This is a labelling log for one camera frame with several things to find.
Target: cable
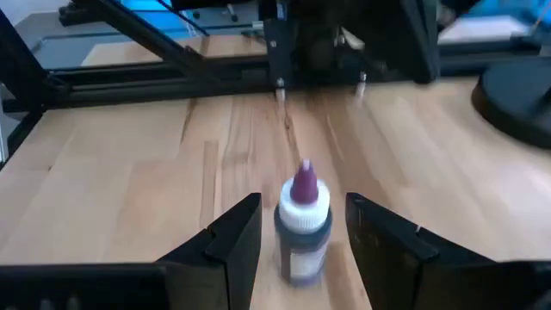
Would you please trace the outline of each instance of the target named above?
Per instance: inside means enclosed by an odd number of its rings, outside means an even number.
[[[184,21],[186,21],[189,25],[193,26],[193,28],[199,30],[200,33],[204,34],[205,36],[210,36],[210,34],[208,34],[207,30],[199,27],[199,25],[197,25],[196,23],[192,22],[188,17],[180,14],[180,12],[178,12],[177,10],[173,9],[170,5],[166,4],[163,0],[155,0],[157,1],[159,4],[161,4],[162,6],[164,6],[165,9],[167,9],[168,11],[170,11],[172,14],[182,18]]]

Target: metal rod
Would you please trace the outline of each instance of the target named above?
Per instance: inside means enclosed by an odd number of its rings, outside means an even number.
[[[138,42],[161,59],[171,62],[182,73],[212,83],[220,83],[218,72],[213,71],[195,54],[186,51],[124,5],[114,0],[74,0],[73,2],[93,10],[111,27]]]
[[[208,34],[207,30],[205,30],[204,28],[201,28],[199,25],[197,25],[196,23],[191,21],[188,17],[184,16],[183,14],[181,14],[180,12],[178,12],[177,10],[172,8],[170,5],[166,4],[163,0],[155,0],[155,1],[157,1],[159,4],[164,6],[164,8],[167,9],[168,11],[170,11],[172,14],[182,18],[184,21],[186,21],[193,28],[197,29],[203,35],[210,36],[210,34]]]

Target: wooden table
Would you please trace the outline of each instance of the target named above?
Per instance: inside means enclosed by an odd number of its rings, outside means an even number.
[[[265,53],[241,37],[193,39],[203,54]],[[87,64],[155,59],[133,43]],[[263,194],[253,309],[367,309],[344,193],[497,260],[550,258],[551,159],[470,105],[473,79],[48,111],[0,173],[0,263],[153,261],[250,192]],[[310,158],[335,215],[324,281],[292,289],[274,265],[272,213]]]

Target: bottle label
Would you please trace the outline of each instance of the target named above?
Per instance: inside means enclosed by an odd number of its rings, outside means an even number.
[[[316,276],[324,264],[327,242],[311,252],[291,252],[291,278],[307,279]]]

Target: small bottle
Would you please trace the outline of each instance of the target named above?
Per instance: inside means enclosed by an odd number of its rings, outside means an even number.
[[[321,276],[331,233],[329,203],[329,189],[303,160],[283,184],[274,212],[282,277],[294,286],[314,284]]]

